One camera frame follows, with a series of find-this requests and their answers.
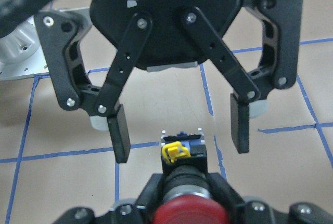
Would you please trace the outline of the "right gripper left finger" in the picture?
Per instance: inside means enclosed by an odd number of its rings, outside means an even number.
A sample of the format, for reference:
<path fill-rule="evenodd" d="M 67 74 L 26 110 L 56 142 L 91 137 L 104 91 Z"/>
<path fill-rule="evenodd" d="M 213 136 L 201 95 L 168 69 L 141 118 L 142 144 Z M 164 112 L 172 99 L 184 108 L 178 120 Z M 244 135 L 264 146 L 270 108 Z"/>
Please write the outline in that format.
<path fill-rule="evenodd" d="M 164 175 L 153 174 L 138 198 L 118 201 L 102 216 L 95 216 L 88 207 L 74 207 L 54 223 L 151 223 L 162 202 L 164 180 Z"/>

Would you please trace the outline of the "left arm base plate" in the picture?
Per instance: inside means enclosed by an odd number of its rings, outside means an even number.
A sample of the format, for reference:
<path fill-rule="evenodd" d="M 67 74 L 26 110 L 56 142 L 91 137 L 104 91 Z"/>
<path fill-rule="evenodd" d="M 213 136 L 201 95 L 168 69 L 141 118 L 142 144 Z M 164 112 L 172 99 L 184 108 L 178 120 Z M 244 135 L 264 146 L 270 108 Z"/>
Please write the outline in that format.
<path fill-rule="evenodd" d="M 41 10 L 1 37 L 1 81 L 47 73 L 85 73 L 80 41 L 92 26 L 89 8 Z"/>

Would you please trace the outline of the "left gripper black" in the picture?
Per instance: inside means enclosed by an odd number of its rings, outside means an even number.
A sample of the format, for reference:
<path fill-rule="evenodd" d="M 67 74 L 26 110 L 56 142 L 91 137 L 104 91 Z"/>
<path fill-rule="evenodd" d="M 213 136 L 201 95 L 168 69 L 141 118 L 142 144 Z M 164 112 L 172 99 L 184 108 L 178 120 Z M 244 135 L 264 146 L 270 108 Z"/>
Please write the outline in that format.
<path fill-rule="evenodd" d="M 147 13 L 153 28 L 137 67 L 205 62 L 205 56 L 189 39 L 180 24 L 182 12 L 197 7 L 215 30 L 224 34 L 241 9 L 242 0 L 92 0 L 93 25 L 114 46 L 119 47 L 130 19 Z"/>

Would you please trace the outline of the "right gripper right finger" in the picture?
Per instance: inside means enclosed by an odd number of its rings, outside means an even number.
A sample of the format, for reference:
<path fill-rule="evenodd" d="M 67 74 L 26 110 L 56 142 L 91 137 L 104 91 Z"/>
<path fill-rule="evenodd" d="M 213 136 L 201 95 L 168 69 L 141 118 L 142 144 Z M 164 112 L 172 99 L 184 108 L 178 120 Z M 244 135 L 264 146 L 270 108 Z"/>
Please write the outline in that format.
<path fill-rule="evenodd" d="M 242 198 L 218 173 L 209 173 L 207 181 L 213 199 L 225 208 L 230 223 L 332 223 L 332 214 L 313 203 L 293 203 L 284 213 L 263 200 Z"/>

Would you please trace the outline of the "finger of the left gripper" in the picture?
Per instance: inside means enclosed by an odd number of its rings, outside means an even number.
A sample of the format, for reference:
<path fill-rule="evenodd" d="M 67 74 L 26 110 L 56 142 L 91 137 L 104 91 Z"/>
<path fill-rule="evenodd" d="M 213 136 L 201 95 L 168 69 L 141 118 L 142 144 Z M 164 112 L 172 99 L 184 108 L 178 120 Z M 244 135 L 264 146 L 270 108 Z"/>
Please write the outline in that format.
<path fill-rule="evenodd" d="M 263 27 L 262 55 L 258 67 L 246 71 L 223 42 L 199 7 L 186 7 L 180 25 L 205 60 L 210 60 L 231 85 L 231 136 L 238 153 L 249 152 L 250 111 L 273 89 L 288 89 L 297 78 L 303 0 L 241 0 Z"/>
<path fill-rule="evenodd" d="M 83 109 L 101 119 L 110 133 L 116 162 L 126 163 L 131 143 L 119 97 L 152 32 L 151 16 L 139 12 L 130 17 L 102 87 L 89 80 L 80 50 L 93 25 L 88 15 L 42 10 L 34 23 L 59 106 L 67 111 Z"/>

